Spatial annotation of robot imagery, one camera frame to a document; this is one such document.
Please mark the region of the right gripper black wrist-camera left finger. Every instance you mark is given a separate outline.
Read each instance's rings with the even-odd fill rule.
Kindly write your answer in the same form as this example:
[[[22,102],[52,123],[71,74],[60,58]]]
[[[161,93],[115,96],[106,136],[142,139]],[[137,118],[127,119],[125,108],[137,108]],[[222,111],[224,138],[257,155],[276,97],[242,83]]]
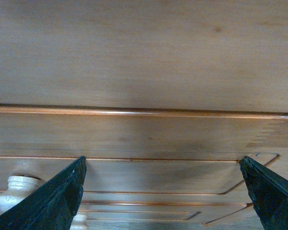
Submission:
[[[19,204],[0,215],[0,230],[68,230],[84,192],[81,156]]]

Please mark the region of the right gripper black wrist-camera right finger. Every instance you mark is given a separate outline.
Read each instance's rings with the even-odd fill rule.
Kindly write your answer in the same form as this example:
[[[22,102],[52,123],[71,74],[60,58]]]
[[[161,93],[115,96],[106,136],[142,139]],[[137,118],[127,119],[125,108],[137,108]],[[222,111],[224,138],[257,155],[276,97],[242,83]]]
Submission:
[[[240,170],[265,230],[288,230],[288,180],[246,156]]]

